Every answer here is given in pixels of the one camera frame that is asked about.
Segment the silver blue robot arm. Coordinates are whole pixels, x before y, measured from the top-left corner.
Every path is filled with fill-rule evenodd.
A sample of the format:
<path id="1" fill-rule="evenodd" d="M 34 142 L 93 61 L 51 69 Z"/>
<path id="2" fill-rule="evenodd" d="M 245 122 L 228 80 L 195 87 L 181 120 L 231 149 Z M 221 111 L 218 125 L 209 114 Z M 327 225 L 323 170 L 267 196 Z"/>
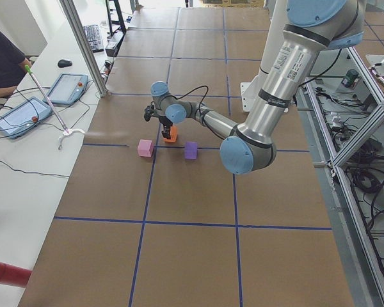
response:
<path id="1" fill-rule="evenodd" d="M 275 13 L 283 13 L 287 19 L 283 41 L 243 123 L 233 122 L 201 102 L 182 101 L 161 81 L 151 86 L 145 121 L 158 118 L 162 135 L 168 139 L 173 124 L 192 118 L 222 138 L 220 157 L 229 172 L 246 174 L 268 167 L 276 156 L 273 130 L 292 96 L 321 51 L 361 42 L 365 9 L 365 1 L 288 1 L 275 8 Z"/>

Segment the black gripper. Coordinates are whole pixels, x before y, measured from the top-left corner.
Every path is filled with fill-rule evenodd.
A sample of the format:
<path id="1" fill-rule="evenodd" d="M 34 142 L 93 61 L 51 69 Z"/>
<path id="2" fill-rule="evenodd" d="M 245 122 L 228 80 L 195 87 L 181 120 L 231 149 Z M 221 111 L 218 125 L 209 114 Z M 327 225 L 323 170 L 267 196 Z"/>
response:
<path id="1" fill-rule="evenodd" d="M 159 116 L 159 121 L 163 124 L 163 130 L 161 131 L 161 134 L 163 137 L 166 138 L 171 138 L 171 127 L 172 127 L 172 121 L 169 120 L 165 116 Z"/>

